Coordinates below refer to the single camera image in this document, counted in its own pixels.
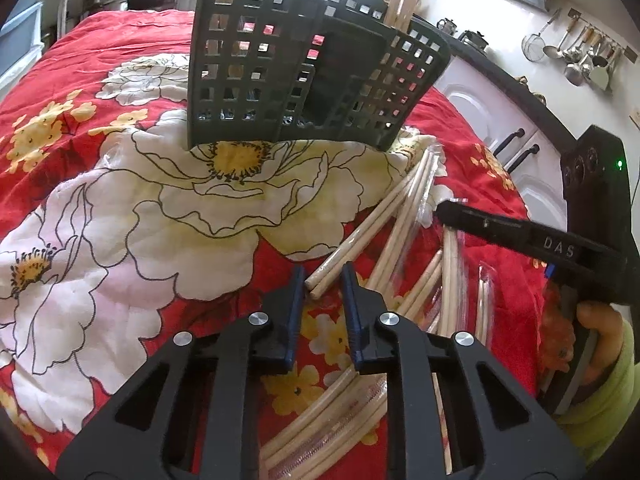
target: black plastic gripper frame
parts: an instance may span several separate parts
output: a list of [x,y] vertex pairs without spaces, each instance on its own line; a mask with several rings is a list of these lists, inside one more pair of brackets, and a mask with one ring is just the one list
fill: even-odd
[[261,311],[219,334],[180,332],[165,343],[71,441],[57,478],[257,479],[257,383],[293,366],[304,279],[296,267]]
[[[577,480],[577,450],[542,407],[469,333],[422,332],[382,296],[358,285],[342,295],[354,366],[386,373],[388,480]],[[432,373],[438,377],[452,458],[447,477]]]

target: black cabinet handle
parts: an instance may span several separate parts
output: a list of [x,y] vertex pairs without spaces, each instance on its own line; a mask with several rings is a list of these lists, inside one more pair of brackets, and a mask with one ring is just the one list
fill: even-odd
[[512,171],[514,171],[520,164],[524,162],[525,158],[527,158],[529,155],[535,155],[539,151],[540,151],[540,146],[538,146],[537,144],[534,144],[528,150],[525,150],[524,152],[522,152],[520,156],[514,161],[514,163],[511,164],[510,167],[507,169],[507,173],[511,174]]
[[520,128],[517,132],[513,132],[511,135],[509,135],[506,139],[504,139],[500,145],[495,149],[494,151],[494,156],[497,156],[498,153],[500,153],[504,148],[506,148],[509,143],[517,138],[521,138],[524,136],[524,129]]

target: metal screw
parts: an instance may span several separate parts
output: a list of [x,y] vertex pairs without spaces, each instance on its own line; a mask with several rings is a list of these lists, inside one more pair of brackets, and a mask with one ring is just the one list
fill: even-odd
[[255,326],[264,325],[269,320],[265,312],[254,312],[249,316],[249,323]]
[[400,318],[398,317],[398,314],[385,312],[384,314],[380,314],[380,323],[387,326],[393,326],[400,323]]
[[475,339],[469,332],[458,332],[456,334],[456,343],[462,346],[471,346]]
[[191,332],[178,332],[174,335],[174,344],[178,346],[187,346],[191,341],[193,341]]

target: black mesh basket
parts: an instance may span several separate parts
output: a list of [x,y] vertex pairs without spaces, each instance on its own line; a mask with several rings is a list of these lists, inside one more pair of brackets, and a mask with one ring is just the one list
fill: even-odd
[[198,0],[190,146],[356,140],[387,150],[446,68],[434,29],[383,25],[371,0]]

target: green sleeve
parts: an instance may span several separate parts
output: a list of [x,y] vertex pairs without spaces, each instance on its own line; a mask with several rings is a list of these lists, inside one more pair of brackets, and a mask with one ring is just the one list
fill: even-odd
[[607,382],[556,421],[590,464],[599,459],[618,436],[638,399],[640,368],[634,366],[634,334],[625,321],[622,352]]

